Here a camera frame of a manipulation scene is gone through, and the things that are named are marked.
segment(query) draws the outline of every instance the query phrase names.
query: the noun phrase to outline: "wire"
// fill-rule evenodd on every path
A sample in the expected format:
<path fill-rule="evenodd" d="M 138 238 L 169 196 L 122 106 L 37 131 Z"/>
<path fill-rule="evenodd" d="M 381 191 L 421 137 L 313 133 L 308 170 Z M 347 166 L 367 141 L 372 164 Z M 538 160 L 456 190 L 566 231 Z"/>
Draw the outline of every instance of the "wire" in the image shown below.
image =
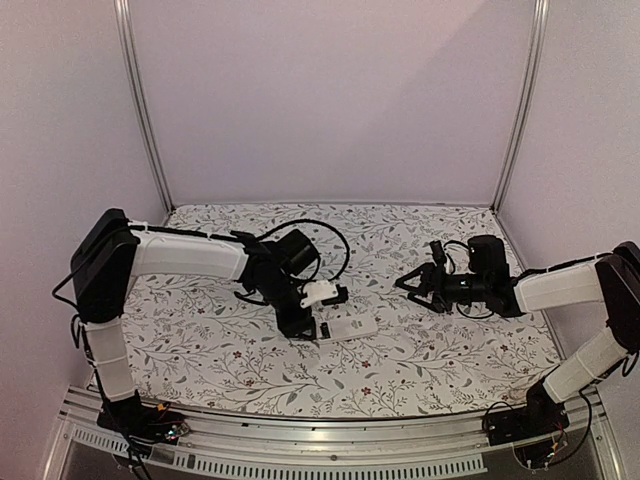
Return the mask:
<path fill-rule="evenodd" d="M 451 255 L 449 255 L 448 253 L 446 255 L 447 255 L 447 258 L 449 259 L 449 262 L 451 262 L 451 268 L 453 268 L 453 270 L 451 270 L 450 275 L 453 275 L 454 273 L 456 273 L 456 262 L 453 261 L 453 258 L 451 258 Z"/>
<path fill-rule="evenodd" d="M 320 227 L 326 228 L 327 230 L 331 230 L 333 233 L 335 233 L 338 236 L 338 238 L 340 239 L 340 241 L 342 242 L 345 248 L 344 261 L 342 262 L 342 266 L 340 267 L 340 270 L 338 270 L 338 273 L 336 273 L 334 276 L 332 276 L 328 280 L 332 282 L 340 278 L 340 275 L 344 273 L 344 271 L 347 269 L 347 266 L 349 265 L 349 260 L 351 259 L 351 247 L 349 246 L 349 242 L 347 241 L 345 236 L 340 232 L 340 230 L 338 230 L 333 225 L 330 225 L 326 222 L 322 222 L 320 220 L 311 220 L 311 219 L 304 219 L 304 218 L 299 220 L 289 220 L 288 222 L 281 223 L 277 227 L 274 227 L 271 230 L 267 231 L 266 233 L 263 233 L 262 235 L 257 237 L 256 240 L 258 241 L 264 240 L 265 238 L 272 236 L 274 233 L 282 230 L 283 228 L 290 227 L 291 225 L 301 225 L 301 224 L 318 225 Z"/>
<path fill-rule="evenodd" d="M 73 338 L 73 344 L 76 348 L 80 348 L 80 314 L 76 313 L 73 317 L 71 317 L 71 337 Z"/>
<path fill-rule="evenodd" d="M 129 465 L 129 471 L 130 471 L 131 473 L 133 473 L 133 474 L 135 475 L 135 477 L 136 477 L 138 480 L 145 480 L 145 479 L 142 477 L 142 475 L 140 475 L 140 474 L 138 473 L 138 471 L 136 470 L 136 467 L 134 467 L 133 465 Z"/>
<path fill-rule="evenodd" d="M 480 315 L 480 316 L 478 316 L 478 317 L 474 317 L 474 316 L 472 316 L 472 315 L 467 315 L 466 313 L 464 313 L 464 312 L 462 311 L 462 309 L 460 308 L 460 304 L 459 304 L 459 303 L 456 303 L 456 310 L 458 310 L 458 313 L 459 313 L 460 315 L 462 315 L 463 317 L 470 318 L 470 319 L 472 319 L 472 320 L 486 320 L 487 318 L 491 318 L 491 317 L 493 317 L 493 315 L 494 315 L 494 313 L 493 313 L 493 312 L 488 313 L 488 314 L 485 314 L 485 315 Z"/>
<path fill-rule="evenodd" d="M 509 410 L 511 410 L 513 413 L 516 413 L 515 408 L 513 408 L 512 405 L 509 405 L 507 402 L 505 402 L 504 400 L 499 400 L 495 403 L 492 403 L 489 408 L 487 408 L 487 410 L 484 412 L 484 415 L 482 417 L 482 430 L 484 432 L 487 431 L 487 420 L 489 419 L 489 413 L 491 413 L 491 410 L 493 410 L 495 407 L 497 407 L 498 405 L 506 405 L 507 407 L 509 407 Z"/>
<path fill-rule="evenodd" d="M 568 455 L 562 457 L 560 460 L 555 461 L 555 462 L 553 461 L 553 459 L 556 458 L 555 455 L 556 455 L 557 451 L 554 450 L 553 455 L 552 455 L 552 459 L 548 463 L 545 463 L 545 468 L 544 469 L 549 468 L 549 467 L 555 467 L 556 465 L 560 465 L 561 463 L 564 463 L 564 462 L 568 461 L 570 458 L 572 458 L 576 453 L 578 453 L 578 450 L 580 450 L 580 448 L 582 448 L 584 443 L 587 441 L 587 438 L 589 437 L 589 434 L 591 433 L 591 423 L 593 421 L 593 407 L 591 406 L 591 402 L 589 401 L 589 399 L 584 394 L 584 388 L 582 390 L 580 390 L 578 392 L 578 394 L 586 402 L 587 408 L 589 409 L 589 419 L 587 420 L 587 428 L 586 428 L 586 430 L 584 432 L 584 435 L 582 435 L 582 438 L 580 439 L 580 441 L 578 442 L 576 447 L 571 451 L 571 453 L 569 453 Z M 561 434 L 560 434 L 560 437 L 558 438 L 558 440 L 554 441 L 554 443 L 556 445 L 559 444 L 559 442 L 562 439 L 563 435 L 564 435 L 564 437 L 565 437 L 565 439 L 567 441 L 568 441 L 568 438 L 569 438 L 568 435 L 567 435 L 567 432 L 564 430 L 564 428 L 562 428 L 562 425 L 559 425 L 559 427 L 560 427 L 559 430 L 561 431 Z M 516 457 L 516 459 L 518 460 L 518 463 L 522 467 L 524 467 L 525 469 L 530 470 L 530 471 L 544 470 L 543 468 L 529 468 L 529 467 L 527 467 L 525 465 L 525 463 L 527 463 L 527 459 L 526 458 L 523 458 L 523 459 L 519 458 L 518 455 L 516 454 L 515 447 L 512 448 L 512 450 L 513 450 L 514 457 Z M 540 462 L 541 460 L 544 460 L 545 458 L 548 458 L 549 456 L 550 455 L 545 455 L 545 456 L 542 456 L 540 458 L 537 458 L 536 460 L 531 461 L 531 464 L 533 464 L 533 463 L 537 464 L 538 462 Z"/>
<path fill-rule="evenodd" d="M 140 468 L 142 468 L 142 471 L 147 476 L 147 480 L 153 480 L 153 478 L 151 478 L 151 474 L 149 473 L 149 470 L 147 470 L 147 466 L 142 461 L 140 461 Z"/>
<path fill-rule="evenodd" d="M 267 305 L 269 305 L 269 303 L 264 302 L 264 301 L 260 301 L 260 300 L 254 300 L 253 298 L 249 298 L 252 295 L 255 295 L 256 291 L 255 290 L 251 290 L 248 293 L 240 293 L 240 292 L 233 292 L 233 295 L 240 301 L 242 302 L 246 302 L 246 303 L 250 303 L 251 305 L 257 305 L 258 307 L 266 307 Z"/>
<path fill-rule="evenodd" d="M 461 242 L 460 240 L 447 240 L 442 246 L 442 248 L 447 248 L 448 245 L 459 245 L 465 250 L 469 250 L 469 245 L 467 245 L 464 242 Z"/>
<path fill-rule="evenodd" d="M 636 364 L 638 363 L 638 356 L 640 356 L 640 350 L 636 352 L 633 356 L 633 360 L 631 360 L 631 365 L 629 365 L 629 359 L 631 357 L 627 357 L 624 359 L 624 363 L 622 364 L 622 376 L 628 377 L 634 368 L 636 368 Z"/>
<path fill-rule="evenodd" d="M 573 451 L 571 453 L 569 453 L 567 456 L 562 457 L 560 460 L 558 460 L 557 462 L 552 462 L 549 463 L 550 467 L 556 466 L 556 465 L 560 465 L 561 463 L 566 462 L 567 460 L 569 460 L 571 457 L 573 457 L 578 450 L 580 450 L 580 448 L 582 447 L 582 445 L 584 445 L 584 442 L 587 441 L 587 438 L 589 437 L 589 434 L 591 433 L 591 422 L 593 421 L 593 407 L 591 406 L 591 402 L 589 401 L 589 399 L 587 398 L 587 396 L 584 394 L 583 392 L 584 389 L 580 390 L 578 392 L 578 394 L 582 397 L 582 399 L 586 402 L 587 404 L 587 408 L 589 409 L 589 420 L 587 420 L 587 429 L 584 431 L 584 435 L 582 436 L 582 438 L 580 439 L 580 441 L 578 442 L 578 445 L 576 445 L 576 448 L 573 449 Z"/>

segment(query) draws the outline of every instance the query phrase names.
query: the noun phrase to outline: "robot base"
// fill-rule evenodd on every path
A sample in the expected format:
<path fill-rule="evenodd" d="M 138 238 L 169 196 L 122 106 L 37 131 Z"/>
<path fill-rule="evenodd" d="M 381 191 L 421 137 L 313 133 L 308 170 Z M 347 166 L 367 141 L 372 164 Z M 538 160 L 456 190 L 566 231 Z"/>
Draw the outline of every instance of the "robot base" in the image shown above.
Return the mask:
<path fill-rule="evenodd" d="M 138 392 L 118 402 L 103 400 L 98 415 L 98 426 L 121 433 L 143 442 L 176 445 L 178 439 L 189 433 L 184 415 L 168 410 L 169 404 L 157 407 L 142 405 Z"/>
<path fill-rule="evenodd" d="M 522 407 L 490 413 L 485 417 L 484 430 L 489 437 L 489 445 L 502 445 L 553 433 L 559 430 L 558 425 L 562 428 L 569 426 L 569 417 L 564 411 L 558 411 L 554 420 L 534 426 L 527 413 L 527 407 Z"/>

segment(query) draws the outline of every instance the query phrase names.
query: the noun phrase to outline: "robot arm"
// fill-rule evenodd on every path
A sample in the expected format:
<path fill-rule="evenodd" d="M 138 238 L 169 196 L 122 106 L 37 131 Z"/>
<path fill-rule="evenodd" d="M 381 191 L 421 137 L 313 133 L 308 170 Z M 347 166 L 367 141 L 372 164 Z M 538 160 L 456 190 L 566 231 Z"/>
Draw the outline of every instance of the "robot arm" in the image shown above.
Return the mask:
<path fill-rule="evenodd" d="M 432 242 L 431 248 L 434 262 L 401 277 L 396 286 L 434 312 L 474 302 L 484 302 L 503 317 L 583 302 L 604 302 L 607 309 L 606 327 L 533 385 L 526 407 L 487 416 L 492 444 L 550 433 L 558 423 L 568 426 L 563 402 L 640 350 L 640 249 L 634 243 L 516 278 L 509 276 L 504 245 L 496 237 L 469 240 L 469 274 L 449 274 L 440 242 Z M 408 283 L 415 277 L 420 277 L 417 287 Z"/>
<path fill-rule="evenodd" d="M 120 316 L 138 276 L 192 274 L 238 281 L 248 292 L 262 294 L 287 338 L 315 339 L 311 305 L 347 300 L 344 287 L 313 282 L 301 288 L 294 278 L 319 261 L 318 251 L 299 230 L 278 241 L 234 235 L 149 227 L 112 209 L 74 253 L 70 278 L 81 334 L 104 400 L 100 426 L 152 442 L 173 442 L 188 431 L 180 414 L 144 407 L 133 383 Z"/>

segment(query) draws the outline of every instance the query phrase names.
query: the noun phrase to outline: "black cable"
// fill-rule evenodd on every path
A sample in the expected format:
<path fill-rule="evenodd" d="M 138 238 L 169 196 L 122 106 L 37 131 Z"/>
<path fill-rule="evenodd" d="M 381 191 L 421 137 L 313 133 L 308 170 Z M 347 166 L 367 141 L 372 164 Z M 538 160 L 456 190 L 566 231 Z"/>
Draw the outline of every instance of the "black cable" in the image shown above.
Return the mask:
<path fill-rule="evenodd" d="M 76 348 L 80 348 L 80 328 L 82 327 L 80 327 L 79 320 L 80 314 L 78 313 L 71 317 L 71 337 Z"/>
<path fill-rule="evenodd" d="M 259 307 L 266 307 L 267 305 L 269 305 L 267 302 L 264 302 L 264 301 L 261 302 L 260 300 L 254 300 L 253 298 L 249 298 L 251 295 L 254 295 L 255 293 L 256 293 L 255 290 L 252 290 L 247 294 L 240 293 L 240 292 L 233 292 L 234 296 L 242 302 L 250 303 L 251 305 L 257 305 Z"/>
<path fill-rule="evenodd" d="M 465 250 L 469 250 L 469 245 L 467 245 L 464 242 L 461 242 L 460 240 L 447 240 L 442 246 L 442 248 L 447 248 L 447 245 L 459 245 L 463 247 Z"/>
<path fill-rule="evenodd" d="M 578 450 L 580 450 L 582 445 L 584 445 L 584 442 L 587 441 L 587 438 L 589 437 L 589 434 L 591 433 L 591 422 L 593 421 L 593 407 L 591 406 L 591 402 L 589 401 L 589 399 L 587 398 L 587 396 L 584 394 L 584 392 L 582 390 L 580 390 L 578 392 L 578 394 L 587 403 L 587 408 L 589 409 L 589 420 L 587 421 L 587 429 L 585 430 L 584 435 L 582 436 L 582 438 L 578 442 L 578 445 L 576 446 L 576 448 L 574 448 L 573 451 L 569 455 L 567 455 L 565 457 L 562 457 L 557 462 L 553 462 L 553 461 L 550 462 L 549 463 L 550 467 L 554 467 L 556 465 L 560 465 L 561 463 L 564 463 L 567 460 L 569 460 L 571 457 L 573 457 L 578 452 Z"/>
<path fill-rule="evenodd" d="M 629 358 L 631 357 L 627 357 L 624 359 L 624 363 L 622 364 L 623 377 L 628 377 L 631 374 L 631 372 L 633 372 L 633 369 L 636 367 L 636 364 L 638 363 L 638 356 L 640 356 L 640 350 L 636 352 L 636 354 L 633 357 L 633 360 L 631 360 L 631 366 L 629 366 Z"/>
<path fill-rule="evenodd" d="M 451 267 L 453 268 L 453 270 L 451 271 L 450 275 L 453 275 L 454 273 L 456 273 L 456 262 L 453 261 L 453 258 L 451 258 L 451 255 L 449 255 L 448 253 L 446 253 L 445 255 L 451 262 Z"/>
<path fill-rule="evenodd" d="M 479 317 L 474 317 L 472 315 L 467 315 L 466 313 L 464 313 L 462 311 L 462 309 L 460 308 L 460 304 L 459 303 L 456 303 L 456 310 L 458 310 L 458 313 L 460 315 L 462 315 L 463 317 L 466 317 L 466 318 L 470 318 L 471 320 L 486 320 L 487 318 L 491 318 L 494 315 L 493 312 L 485 314 L 485 315 L 480 315 Z"/>
<path fill-rule="evenodd" d="M 311 225 L 318 225 L 320 227 L 324 227 L 327 230 L 331 230 L 340 239 L 340 241 L 342 242 L 342 244 L 344 245 L 344 248 L 345 248 L 344 261 L 342 263 L 342 266 L 340 267 L 340 270 L 338 270 L 338 273 L 336 273 L 333 277 L 329 278 L 328 280 L 330 282 L 332 282 L 332 281 L 337 280 L 338 278 L 340 278 L 340 275 L 342 275 L 344 273 L 344 271 L 347 269 L 347 266 L 349 265 L 349 260 L 351 259 L 351 247 L 349 246 L 349 242 L 347 241 L 345 236 L 340 232 L 340 230 L 338 230 L 333 225 L 330 225 L 330 224 L 328 224 L 326 222 L 322 222 L 320 220 L 311 220 L 311 219 L 304 219 L 304 218 L 303 219 L 299 219 L 299 220 L 290 220 L 288 222 L 281 223 L 280 225 L 278 225 L 277 227 L 272 228 L 271 230 L 269 230 L 266 233 L 263 233 L 262 235 L 257 237 L 256 240 L 258 240 L 258 241 L 264 240 L 265 238 L 270 237 L 274 233 L 282 230 L 283 228 L 290 227 L 291 225 L 300 225 L 300 224 L 311 224 Z"/>
<path fill-rule="evenodd" d="M 129 468 L 129 471 L 130 471 L 131 473 L 133 473 L 133 474 L 135 475 L 135 477 L 136 477 L 138 480 L 145 480 L 145 479 L 144 479 L 144 478 L 142 478 L 142 476 L 138 473 L 138 471 L 136 470 L 136 467 L 134 467 L 133 465 L 129 465 L 129 467 L 131 467 L 131 468 Z"/>
<path fill-rule="evenodd" d="M 489 408 L 487 408 L 487 410 L 484 412 L 484 415 L 482 417 L 482 431 L 483 432 L 487 431 L 487 420 L 489 419 L 489 413 L 491 413 L 491 410 L 493 410 L 498 405 L 506 405 L 507 407 L 509 407 L 509 410 L 511 410 L 514 413 L 516 412 L 516 410 L 511 405 L 509 405 L 507 402 L 505 402 L 504 400 L 499 400 L 497 402 L 492 403 L 489 406 Z"/>
<path fill-rule="evenodd" d="M 140 462 L 140 468 L 142 468 L 142 471 L 147 476 L 147 480 L 153 480 L 153 478 L 151 478 L 151 474 L 149 473 L 149 470 L 147 470 L 147 466 L 142 461 Z"/>

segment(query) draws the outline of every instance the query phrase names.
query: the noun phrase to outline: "enclosure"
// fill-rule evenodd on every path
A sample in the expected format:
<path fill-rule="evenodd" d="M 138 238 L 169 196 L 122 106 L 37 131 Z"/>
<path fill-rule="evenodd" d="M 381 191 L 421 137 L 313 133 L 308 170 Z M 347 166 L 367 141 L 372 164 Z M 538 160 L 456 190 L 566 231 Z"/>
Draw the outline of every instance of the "enclosure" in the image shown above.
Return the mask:
<path fill-rule="evenodd" d="M 638 239 L 636 2 L 6 3 L 1 478 L 130 475 L 50 296 L 111 207 L 223 234 L 326 222 L 348 241 L 349 300 L 314 318 L 377 329 L 292 340 L 237 283 L 138 278 L 122 315 L 133 381 L 192 428 L 154 448 L 153 478 L 531 476 L 484 414 L 522 405 L 599 332 L 602 302 L 442 314 L 394 282 L 433 240 L 494 235 L 517 276 Z M 335 274 L 339 239 L 299 228 Z M 467 270 L 466 250 L 447 254 Z M 536 474 L 640 478 L 637 375 L 568 400 L 560 455 L 576 453 Z"/>

